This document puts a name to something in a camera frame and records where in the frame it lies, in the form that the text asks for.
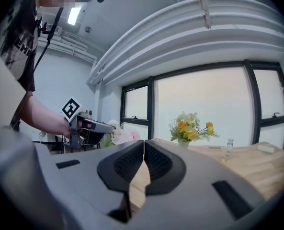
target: fluorescent light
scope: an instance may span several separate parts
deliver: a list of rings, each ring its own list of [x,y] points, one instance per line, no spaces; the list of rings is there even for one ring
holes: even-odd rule
[[[76,19],[78,17],[79,12],[80,12],[80,9],[81,9],[81,7],[80,8],[72,8],[70,10],[70,14],[69,14],[68,21],[67,21],[68,24],[75,25]]]

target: flower vase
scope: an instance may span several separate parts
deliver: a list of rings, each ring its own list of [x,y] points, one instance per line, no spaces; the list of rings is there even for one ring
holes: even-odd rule
[[[178,141],[179,147],[185,148],[185,149],[189,148],[189,144],[190,144],[189,141],[184,140],[184,139],[179,139],[179,138],[177,139],[177,141]]]

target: wooden table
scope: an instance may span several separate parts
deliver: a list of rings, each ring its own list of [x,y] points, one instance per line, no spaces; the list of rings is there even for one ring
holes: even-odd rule
[[[181,149],[177,143],[162,139],[156,141],[173,144],[175,149]],[[274,153],[269,154],[257,150],[258,145],[274,148]],[[232,150],[229,162],[223,161],[225,148],[209,148],[208,146],[189,146],[189,150],[196,151],[220,161],[229,169],[245,178],[267,200],[276,193],[284,190],[284,150],[267,142],[260,142],[248,147]],[[145,187],[150,183],[148,168],[142,163],[130,184],[130,201],[138,207],[145,202]]]

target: clear bottle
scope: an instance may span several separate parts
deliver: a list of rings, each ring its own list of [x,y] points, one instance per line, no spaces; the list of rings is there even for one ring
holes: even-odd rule
[[[228,143],[226,146],[226,154],[225,154],[225,161],[229,161],[231,159],[231,150],[233,147],[233,139],[228,139]]]

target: black window frame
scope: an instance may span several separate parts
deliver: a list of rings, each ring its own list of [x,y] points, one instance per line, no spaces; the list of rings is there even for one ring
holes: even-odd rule
[[[132,124],[146,125],[148,126],[148,139],[152,139],[154,135],[154,110],[155,110],[155,94],[154,94],[154,81],[165,79],[177,75],[182,75],[186,73],[198,72],[203,70],[211,69],[221,69],[221,68],[231,68],[231,67],[244,67],[250,81],[250,90],[253,99],[253,134],[251,139],[251,144],[259,142],[260,131],[262,127],[268,127],[272,125],[277,125],[284,123],[284,115],[262,119],[261,114],[261,98],[260,92],[256,80],[256,76],[253,70],[274,70],[277,71],[279,80],[284,89],[284,74],[282,72],[281,66],[277,62],[265,62],[265,61],[249,61],[247,59],[242,61],[228,61],[228,62],[218,62],[210,63],[199,66],[192,66],[187,68],[178,69],[175,71],[166,72],[157,76],[151,76],[148,79],[132,83],[130,85],[124,86],[122,90],[122,99],[121,99],[121,115],[120,123],[127,122]],[[148,100],[147,100],[147,120],[143,119],[133,119],[133,118],[124,118],[125,116],[125,94],[134,89],[142,88],[148,86]]]
[[[128,118],[125,117],[125,107],[126,107],[126,94],[127,92],[147,87],[147,119],[139,118]],[[121,97],[121,113],[120,113],[120,124],[131,123],[137,125],[144,125],[148,127],[148,139],[153,139],[154,135],[154,98],[155,98],[155,88],[154,88],[154,78],[151,76],[147,79],[141,80],[122,87],[122,97]]]

